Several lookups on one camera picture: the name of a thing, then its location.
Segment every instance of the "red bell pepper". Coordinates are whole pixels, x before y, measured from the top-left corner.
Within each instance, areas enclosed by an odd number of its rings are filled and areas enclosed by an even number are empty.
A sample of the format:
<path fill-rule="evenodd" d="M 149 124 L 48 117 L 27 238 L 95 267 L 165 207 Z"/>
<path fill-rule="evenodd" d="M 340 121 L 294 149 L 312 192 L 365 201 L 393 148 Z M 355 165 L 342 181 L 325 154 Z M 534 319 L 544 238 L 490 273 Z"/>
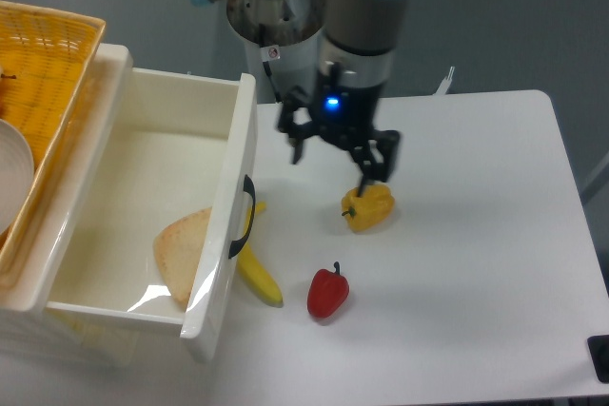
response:
<path fill-rule="evenodd" d="M 341 266 L 337 261 L 334 262 L 334 268 L 335 272 L 322 269 L 313 277 L 306 307 L 314 318 L 330 317 L 349 295 L 349 283 L 341 276 Z"/>

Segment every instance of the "banana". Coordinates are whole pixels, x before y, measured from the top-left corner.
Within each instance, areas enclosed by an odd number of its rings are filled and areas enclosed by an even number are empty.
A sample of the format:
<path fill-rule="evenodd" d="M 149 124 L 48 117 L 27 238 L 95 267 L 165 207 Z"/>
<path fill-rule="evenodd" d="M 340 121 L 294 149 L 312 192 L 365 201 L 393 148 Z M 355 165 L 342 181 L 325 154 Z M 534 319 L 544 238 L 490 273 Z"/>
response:
<path fill-rule="evenodd" d="M 260 202 L 256 204 L 254 209 L 255 214 L 261 213 L 266 209 L 266 204 Z M 247 217 L 246 226 L 249 225 L 249 216 Z M 249 288 L 270 306 L 281 307 L 284 305 L 284 297 L 282 291 L 277 285 L 277 282 L 265 270 L 263 265 L 258 261 L 254 252 L 251 250 L 249 242 L 246 243 L 242 251 L 237 256 L 237 271 L 244 279 Z"/>

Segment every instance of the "gray wall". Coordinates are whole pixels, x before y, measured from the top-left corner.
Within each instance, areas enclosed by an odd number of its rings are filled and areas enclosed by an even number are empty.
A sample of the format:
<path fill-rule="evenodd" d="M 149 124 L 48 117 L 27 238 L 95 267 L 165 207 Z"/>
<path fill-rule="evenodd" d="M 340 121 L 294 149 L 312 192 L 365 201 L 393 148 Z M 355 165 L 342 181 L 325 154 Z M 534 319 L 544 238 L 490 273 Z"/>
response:
<path fill-rule="evenodd" d="M 11 0 L 108 21 L 106 40 L 142 68 L 236 79 L 246 69 L 224 6 L 187 0 Z M 547 92 L 576 179 L 609 150 L 607 0 L 412 0 L 385 95 L 428 94 L 456 66 L 458 92 Z M 609 192 L 588 208 L 595 243 L 609 250 Z"/>

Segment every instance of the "white drawer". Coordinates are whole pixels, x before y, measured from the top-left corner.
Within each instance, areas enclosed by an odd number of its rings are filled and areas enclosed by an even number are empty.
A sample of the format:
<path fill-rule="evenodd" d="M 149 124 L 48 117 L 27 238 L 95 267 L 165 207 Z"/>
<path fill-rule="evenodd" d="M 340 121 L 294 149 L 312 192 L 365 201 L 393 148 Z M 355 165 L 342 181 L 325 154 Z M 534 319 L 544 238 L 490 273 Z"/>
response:
<path fill-rule="evenodd" d="M 28 305 L 43 300 L 54 312 L 95 324 L 170 333 L 195 359 L 207 361 L 235 267 L 228 250 L 243 235 L 251 204 L 244 183 L 256 149 L 255 80 L 136 68 L 126 86 L 90 188 L 84 186 L 82 210 L 75 205 L 78 217 L 66 214 L 73 233 L 53 254 L 56 276 L 53 268 L 40 270 L 39 295 Z M 209 206 L 206 241 L 183 312 L 168 294 L 152 242 L 167 225 Z"/>

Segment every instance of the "blue light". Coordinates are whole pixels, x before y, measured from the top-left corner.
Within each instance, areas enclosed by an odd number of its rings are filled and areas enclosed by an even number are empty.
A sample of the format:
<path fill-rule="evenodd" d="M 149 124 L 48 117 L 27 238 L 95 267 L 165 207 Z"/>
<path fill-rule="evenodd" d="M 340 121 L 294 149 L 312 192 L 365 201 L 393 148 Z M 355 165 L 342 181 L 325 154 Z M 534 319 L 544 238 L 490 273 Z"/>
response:
<path fill-rule="evenodd" d="M 341 104 L 339 103 L 339 99 L 337 97 L 327 97 L 325 99 L 325 109 L 328 111 L 336 111 L 340 106 Z"/>

